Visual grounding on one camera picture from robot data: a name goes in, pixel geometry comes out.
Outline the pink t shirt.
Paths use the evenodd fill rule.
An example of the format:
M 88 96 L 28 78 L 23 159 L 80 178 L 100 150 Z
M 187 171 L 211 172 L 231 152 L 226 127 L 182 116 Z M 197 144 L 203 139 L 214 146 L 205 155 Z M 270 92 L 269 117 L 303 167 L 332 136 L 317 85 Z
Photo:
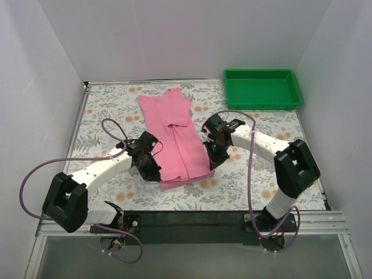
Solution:
M 184 98 L 179 88 L 168 89 L 160 96 L 140 95 L 138 103 L 146 130 L 162 143 L 153 151 L 155 161 L 161 167 L 163 190 L 214 175 L 191 119 L 192 101 Z

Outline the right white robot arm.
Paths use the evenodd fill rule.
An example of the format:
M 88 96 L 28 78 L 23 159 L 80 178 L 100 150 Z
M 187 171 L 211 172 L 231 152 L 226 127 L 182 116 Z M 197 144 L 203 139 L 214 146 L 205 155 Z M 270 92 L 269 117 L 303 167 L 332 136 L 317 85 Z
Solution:
M 254 126 L 250 127 L 242 120 L 234 119 L 228 123 L 218 113 L 205 121 L 202 132 L 207 135 L 203 144 L 211 170 L 228 159 L 227 149 L 231 146 L 249 151 L 249 166 L 253 155 L 274 166 L 277 193 L 255 218 L 270 231 L 276 231 L 284 224 L 284 216 L 297 198 L 320 177 L 317 163 L 307 143 L 301 139 L 293 142 L 276 139 L 256 131 Z

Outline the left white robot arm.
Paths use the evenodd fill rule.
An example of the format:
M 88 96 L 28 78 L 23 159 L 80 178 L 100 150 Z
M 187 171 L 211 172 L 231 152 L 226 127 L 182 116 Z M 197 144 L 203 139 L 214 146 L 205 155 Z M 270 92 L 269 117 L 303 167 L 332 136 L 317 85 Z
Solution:
M 113 202 L 91 203 L 92 194 L 116 175 L 135 167 L 145 181 L 160 181 L 160 166 L 153 157 L 159 140 L 145 131 L 138 139 L 118 143 L 102 160 L 71 174 L 54 176 L 43 214 L 73 233 L 85 224 L 99 224 L 116 233 L 124 226 L 124 210 Z

